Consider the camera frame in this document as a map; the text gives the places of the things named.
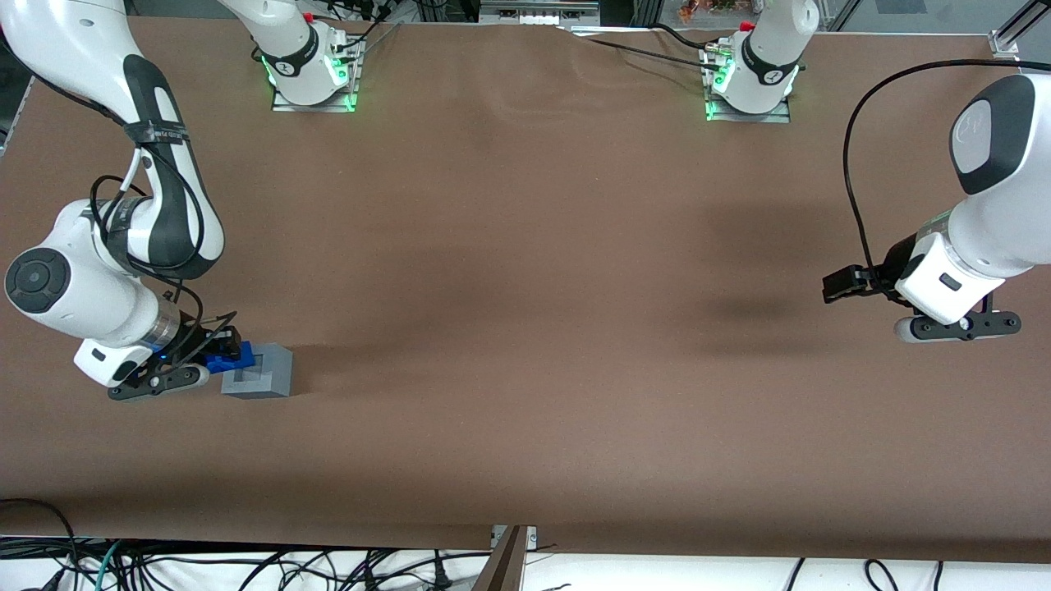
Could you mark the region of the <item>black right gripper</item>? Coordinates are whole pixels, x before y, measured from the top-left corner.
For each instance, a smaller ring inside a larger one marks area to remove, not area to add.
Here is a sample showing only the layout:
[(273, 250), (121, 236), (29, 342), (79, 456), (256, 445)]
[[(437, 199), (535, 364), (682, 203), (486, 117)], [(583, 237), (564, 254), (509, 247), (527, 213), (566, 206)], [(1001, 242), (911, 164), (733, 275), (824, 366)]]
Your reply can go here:
[(168, 347), (168, 367), (180, 367), (195, 360), (210, 356), (210, 365), (252, 365), (252, 353), (241, 351), (236, 355), (221, 355), (223, 346), (240, 346), (236, 326), (222, 326), (218, 319), (198, 323), (187, 319), (180, 326)]

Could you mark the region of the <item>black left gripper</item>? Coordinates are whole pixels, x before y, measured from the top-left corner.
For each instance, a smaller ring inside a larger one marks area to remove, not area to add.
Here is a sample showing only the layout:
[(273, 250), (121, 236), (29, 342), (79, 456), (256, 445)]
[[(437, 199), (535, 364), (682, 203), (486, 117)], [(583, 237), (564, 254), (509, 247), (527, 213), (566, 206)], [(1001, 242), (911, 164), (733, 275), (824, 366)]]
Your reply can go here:
[[(883, 262), (874, 267), (879, 291), (894, 303), (907, 303), (897, 291), (897, 282), (907, 273), (907, 266), (916, 246), (916, 233), (905, 236), (893, 244), (883, 257)], [(836, 276), (823, 277), (823, 302), (829, 305), (836, 300), (853, 298), (865, 292), (865, 285), (871, 284), (870, 270), (864, 266), (846, 266)]]

